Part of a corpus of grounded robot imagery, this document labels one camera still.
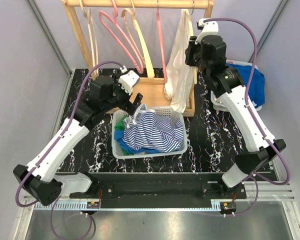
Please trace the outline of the cream wooden hanger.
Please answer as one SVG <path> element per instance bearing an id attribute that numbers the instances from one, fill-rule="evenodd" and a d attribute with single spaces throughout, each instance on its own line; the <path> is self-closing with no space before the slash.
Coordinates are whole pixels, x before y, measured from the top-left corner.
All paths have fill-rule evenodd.
<path id="1" fill-rule="evenodd" d="M 129 8 L 124 8 L 121 12 L 121 17 L 124 19 L 127 33 L 128 33 L 130 40 L 137 52 L 137 56 L 140 57 L 140 59 L 142 61 L 142 67 L 145 67 L 145 69 L 146 69 L 147 77 L 149 79 L 153 79 L 155 77 L 155 72 L 154 72 L 153 64 L 152 64 L 151 57 L 149 54 L 149 50 L 148 50 L 147 44 L 145 42 L 142 30 L 141 30 L 139 23 L 137 21 L 137 18 L 136 18 L 136 10 L 135 10 L 134 1 L 130 0 L 130 3 L 131 3 L 132 10 Z M 136 31 L 137 36 L 139 38 L 141 50 L 139 49 L 131 31 L 130 31 L 129 23 L 128 23 L 128 16 L 130 16 L 134 30 Z"/>

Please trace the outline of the pink plastic hanger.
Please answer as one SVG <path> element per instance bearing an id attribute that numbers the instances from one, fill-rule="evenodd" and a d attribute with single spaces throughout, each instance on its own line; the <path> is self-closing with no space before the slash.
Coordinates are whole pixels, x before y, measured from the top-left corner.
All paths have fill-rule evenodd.
<path id="1" fill-rule="evenodd" d="M 100 10 L 98 12 L 99 19 L 103 27 L 112 35 L 116 42 L 120 45 L 123 51 L 127 54 L 134 67 L 139 74 L 144 73 L 144 64 L 141 57 L 138 54 L 135 46 L 118 24 L 118 7 L 115 0 L 111 0 L 113 7 L 112 16 L 105 11 Z"/>

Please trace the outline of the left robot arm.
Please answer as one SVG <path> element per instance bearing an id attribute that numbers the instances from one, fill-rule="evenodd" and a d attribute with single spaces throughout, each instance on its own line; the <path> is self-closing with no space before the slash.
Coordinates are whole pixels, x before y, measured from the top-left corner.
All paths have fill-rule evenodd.
<path id="1" fill-rule="evenodd" d="M 74 113 L 64 120 L 56 135 L 38 156 L 27 165 L 18 164 L 13 174 L 22 189 L 43 206 L 48 206 L 62 195 L 82 193 L 93 198 L 98 193 L 98 180 L 87 172 L 57 175 L 61 163 L 74 147 L 95 128 L 105 114 L 114 108 L 132 115 L 142 94 L 133 102 L 130 98 L 140 77 L 133 71 L 121 76 L 98 76 L 76 102 Z"/>

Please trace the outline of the blue white striped tank top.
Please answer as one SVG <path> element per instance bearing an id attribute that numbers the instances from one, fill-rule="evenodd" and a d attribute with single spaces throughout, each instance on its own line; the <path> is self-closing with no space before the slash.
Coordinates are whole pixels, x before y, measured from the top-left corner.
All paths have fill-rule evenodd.
<path id="1" fill-rule="evenodd" d="M 134 115 L 123 120 L 123 142 L 135 151 L 154 150 L 160 153 L 180 149 L 184 141 L 184 124 L 180 118 L 157 115 L 145 104 Z"/>

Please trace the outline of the beige wooden hanger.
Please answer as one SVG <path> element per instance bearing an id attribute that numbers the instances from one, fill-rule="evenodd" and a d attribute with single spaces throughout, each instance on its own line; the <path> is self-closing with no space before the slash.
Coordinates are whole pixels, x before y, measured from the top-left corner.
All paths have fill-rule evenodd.
<path id="1" fill-rule="evenodd" d="M 92 66 L 95 67 L 99 63 L 99 54 L 98 54 L 97 32 L 95 29 L 92 11 L 91 8 L 89 8 L 88 11 L 85 11 L 82 0 L 79 0 L 79 4 L 80 4 L 81 11 L 87 21 L 90 47 L 91 47 Z"/>

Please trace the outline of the white-top hanger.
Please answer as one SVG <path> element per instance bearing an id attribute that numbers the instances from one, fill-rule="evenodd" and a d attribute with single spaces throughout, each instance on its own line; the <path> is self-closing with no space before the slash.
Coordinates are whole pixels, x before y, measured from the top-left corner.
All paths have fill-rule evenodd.
<path id="1" fill-rule="evenodd" d="M 197 70 L 194 68 L 194 53 L 196 50 L 196 37 L 194 36 L 194 31 L 193 31 L 193 24 L 192 24 L 192 17 L 189 14 L 189 11 L 185 11 L 186 19 L 187 19 L 187 24 L 188 24 L 188 29 L 189 29 L 189 40 L 188 40 L 188 46 L 185 50 L 185 64 L 192 67 L 193 71 L 193 84 L 195 85 L 197 83 Z"/>

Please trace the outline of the pink striped-top hanger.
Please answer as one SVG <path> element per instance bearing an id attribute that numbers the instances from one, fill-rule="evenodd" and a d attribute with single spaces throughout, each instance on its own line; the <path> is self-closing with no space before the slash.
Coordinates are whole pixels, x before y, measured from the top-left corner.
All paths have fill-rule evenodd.
<path id="1" fill-rule="evenodd" d="M 164 82 L 167 83 L 168 78 L 167 78 L 167 70 L 166 70 L 165 48 L 164 48 L 164 39 L 163 39 L 161 18 L 160 18 L 160 13 L 159 13 L 159 1 L 158 0 L 156 1 L 156 21 L 157 21 L 157 30 L 158 30 L 158 37 L 159 37 L 160 53 L 161 53 L 163 79 L 164 79 Z"/>

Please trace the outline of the green tank top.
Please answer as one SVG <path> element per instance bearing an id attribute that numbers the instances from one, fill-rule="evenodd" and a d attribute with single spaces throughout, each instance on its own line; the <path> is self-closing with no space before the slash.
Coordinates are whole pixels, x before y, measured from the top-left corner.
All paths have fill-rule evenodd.
<path id="1" fill-rule="evenodd" d="M 123 140 L 125 124 L 124 120 L 128 117 L 128 115 L 123 116 L 120 121 L 114 127 L 114 139 L 121 147 L 122 153 L 124 156 L 133 156 L 134 150 L 130 148 Z"/>

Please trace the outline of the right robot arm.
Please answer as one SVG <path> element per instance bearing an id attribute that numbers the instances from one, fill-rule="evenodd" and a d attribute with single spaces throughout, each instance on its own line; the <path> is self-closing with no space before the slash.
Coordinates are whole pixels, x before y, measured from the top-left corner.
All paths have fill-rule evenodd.
<path id="1" fill-rule="evenodd" d="M 218 35 L 202 39 L 191 36 L 185 50 L 185 63 L 196 67 L 207 88 L 222 101 L 235 120 L 245 142 L 246 153 L 235 157 L 234 165 L 225 172 L 214 190 L 222 198 L 234 194 L 239 184 L 263 167 L 286 148 L 262 122 L 255 107 L 245 96 L 246 86 L 239 71 L 227 65 L 227 45 Z"/>

